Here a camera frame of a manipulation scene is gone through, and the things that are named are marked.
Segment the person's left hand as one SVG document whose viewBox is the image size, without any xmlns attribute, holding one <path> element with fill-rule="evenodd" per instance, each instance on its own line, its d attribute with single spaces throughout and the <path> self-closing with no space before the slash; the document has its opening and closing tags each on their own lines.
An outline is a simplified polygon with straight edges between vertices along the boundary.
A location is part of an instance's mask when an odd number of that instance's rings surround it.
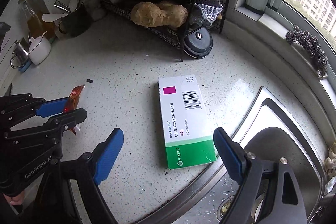
<svg viewBox="0 0 336 224">
<path fill-rule="evenodd" d="M 3 195 L 6 199 L 6 201 L 11 205 L 21 205 L 23 203 L 24 197 L 25 197 L 25 191 L 22 191 L 20 194 L 18 194 L 15 197 L 9 197 L 7 195 Z"/>
</svg>

